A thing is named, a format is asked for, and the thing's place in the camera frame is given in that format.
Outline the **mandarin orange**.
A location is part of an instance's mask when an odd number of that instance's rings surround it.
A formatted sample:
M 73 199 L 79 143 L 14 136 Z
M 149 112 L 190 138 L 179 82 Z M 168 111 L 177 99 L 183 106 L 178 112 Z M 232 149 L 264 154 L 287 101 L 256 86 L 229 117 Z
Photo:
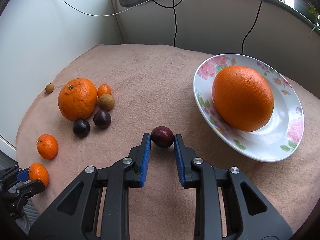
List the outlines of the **mandarin orange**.
M 47 187 L 49 184 L 49 173 L 47 169 L 39 163 L 33 163 L 28 169 L 29 180 L 35 181 L 39 180 Z
M 39 155 L 47 160 L 54 159 L 59 151 L 57 140 L 49 134 L 39 136 L 36 146 Z

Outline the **spotted large orange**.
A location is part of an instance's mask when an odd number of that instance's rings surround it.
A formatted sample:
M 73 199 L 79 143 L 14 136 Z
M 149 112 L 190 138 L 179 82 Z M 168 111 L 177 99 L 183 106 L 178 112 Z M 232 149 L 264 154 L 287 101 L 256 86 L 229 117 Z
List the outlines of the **spotted large orange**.
M 84 78 L 72 79 L 60 90 L 58 107 L 70 121 L 89 118 L 97 102 L 97 89 L 92 81 Z

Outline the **dark red plum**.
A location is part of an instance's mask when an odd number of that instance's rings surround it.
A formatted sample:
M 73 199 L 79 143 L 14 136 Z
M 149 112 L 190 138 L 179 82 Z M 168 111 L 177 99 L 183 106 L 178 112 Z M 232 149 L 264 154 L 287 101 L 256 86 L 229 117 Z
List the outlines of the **dark red plum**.
M 168 148 L 174 142 L 174 134 L 171 129 L 165 126 L 158 126 L 151 132 L 152 142 L 161 148 Z

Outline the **floral white plate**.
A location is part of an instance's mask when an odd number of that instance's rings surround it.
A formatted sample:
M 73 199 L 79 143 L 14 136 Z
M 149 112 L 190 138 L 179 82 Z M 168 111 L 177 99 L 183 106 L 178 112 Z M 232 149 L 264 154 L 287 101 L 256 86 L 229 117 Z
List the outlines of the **floral white plate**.
M 272 116 L 264 127 L 256 131 L 243 132 L 230 127 L 213 104 L 213 81 L 220 70 L 232 65 L 256 70 L 272 90 Z M 193 94 L 211 129 L 227 145 L 246 157 L 267 163 L 278 162 L 291 156 L 302 140 L 304 114 L 295 90 L 285 77 L 258 59 L 240 54 L 220 54 L 204 60 L 193 77 Z

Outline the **small longan with stem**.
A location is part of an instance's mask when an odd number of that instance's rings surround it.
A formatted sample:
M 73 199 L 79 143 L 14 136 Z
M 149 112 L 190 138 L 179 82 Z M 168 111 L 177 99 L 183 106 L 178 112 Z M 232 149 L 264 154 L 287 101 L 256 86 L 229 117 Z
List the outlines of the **small longan with stem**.
M 52 83 L 49 83 L 45 87 L 45 91 L 47 94 L 51 94 L 54 90 L 54 85 Z

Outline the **brown longan large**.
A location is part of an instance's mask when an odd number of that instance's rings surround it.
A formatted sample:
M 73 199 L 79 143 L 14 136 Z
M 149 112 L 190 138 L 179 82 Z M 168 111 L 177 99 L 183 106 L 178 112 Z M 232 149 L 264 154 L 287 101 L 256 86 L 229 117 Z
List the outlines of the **brown longan large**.
M 105 110 L 105 111 L 110 111 L 114 108 L 115 106 L 115 99 L 112 95 L 110 94 L 103 94 L 102 96 L 99 97 L 97 100 L 97 105 L 100 109 Z

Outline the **small kumquat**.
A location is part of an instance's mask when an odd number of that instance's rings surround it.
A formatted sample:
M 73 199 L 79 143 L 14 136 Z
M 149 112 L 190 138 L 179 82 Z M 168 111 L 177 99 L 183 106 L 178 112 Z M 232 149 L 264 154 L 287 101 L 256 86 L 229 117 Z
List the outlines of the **small kumquat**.
M 98 97 L 101 97 L 104 94 L 109 94 L 109 95 L 112 94 L 111 87 L 108 84 L 102 84 L 97 89 L 97 96 Z

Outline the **smooth large orange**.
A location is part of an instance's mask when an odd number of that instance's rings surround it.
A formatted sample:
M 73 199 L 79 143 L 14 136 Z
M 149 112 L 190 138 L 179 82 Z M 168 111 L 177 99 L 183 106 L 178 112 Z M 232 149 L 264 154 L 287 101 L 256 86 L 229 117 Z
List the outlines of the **smooth large orange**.
M 218 72 L 212 99 L 221 118 L 244 132 L 265 126 L 274 109 L 273 93 L 265 78 L 243 66 L 229 66 Z

